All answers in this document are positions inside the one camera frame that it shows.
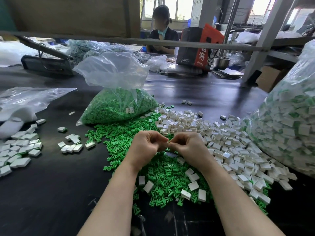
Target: left forearm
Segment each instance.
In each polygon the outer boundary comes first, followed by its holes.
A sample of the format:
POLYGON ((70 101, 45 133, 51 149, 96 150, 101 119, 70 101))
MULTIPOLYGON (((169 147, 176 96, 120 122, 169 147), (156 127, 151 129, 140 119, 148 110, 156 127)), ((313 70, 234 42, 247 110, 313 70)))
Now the left forearm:
POLYGON ((138 172, 122 162, 79 236, 130 235, 134 185, 138 172))
POLYGON ((164 46, 162 47, 162 51, 164 51, 165 53, 170 54, 170 55, 174 55, 175 54, 173 49, 169 49, 169 48, 166 48, 164 46))

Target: brown board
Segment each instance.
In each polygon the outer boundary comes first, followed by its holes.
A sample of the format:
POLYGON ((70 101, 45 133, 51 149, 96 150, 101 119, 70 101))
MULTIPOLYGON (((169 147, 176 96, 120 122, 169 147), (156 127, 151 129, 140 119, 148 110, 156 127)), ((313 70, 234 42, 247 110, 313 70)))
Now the brown board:
POLYGON ((140 37, 140 0, 5 0, 18 31, 140 37))

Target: stainless steel pot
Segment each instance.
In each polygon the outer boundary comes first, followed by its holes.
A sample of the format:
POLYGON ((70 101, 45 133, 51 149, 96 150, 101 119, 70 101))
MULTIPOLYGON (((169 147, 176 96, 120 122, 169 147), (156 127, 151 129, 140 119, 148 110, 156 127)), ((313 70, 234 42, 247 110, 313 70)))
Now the stainless steel pot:
POLYGON ((215 57, 213 67, 215 69, 226 69, 229 66, 230 60, 227 57, 215 57))

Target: dark hair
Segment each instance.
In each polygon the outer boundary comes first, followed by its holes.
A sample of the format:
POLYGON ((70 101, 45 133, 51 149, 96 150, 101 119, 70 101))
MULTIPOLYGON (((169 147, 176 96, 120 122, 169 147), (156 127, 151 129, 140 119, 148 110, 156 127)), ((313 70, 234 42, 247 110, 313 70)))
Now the dark hair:
POLYGON ((172 23, 172 19, 169 17, 169 8, 166 5, 158 6, 154 9, 153 18, 166 20, 166 26, 172 23))

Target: light blue collar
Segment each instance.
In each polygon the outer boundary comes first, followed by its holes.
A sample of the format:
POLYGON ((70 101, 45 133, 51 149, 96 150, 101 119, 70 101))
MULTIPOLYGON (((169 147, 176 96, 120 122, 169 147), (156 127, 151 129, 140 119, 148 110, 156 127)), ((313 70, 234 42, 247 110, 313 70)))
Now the light blue collar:
POLYGON ((165 39, 165 33, 166 33, 167 29, 168 29, 168 26, 165 28, 164 31, 158 30, 158 34, 159 34, 159 35, 162 35, 162 36, 163 36, 163 39, 165 39))

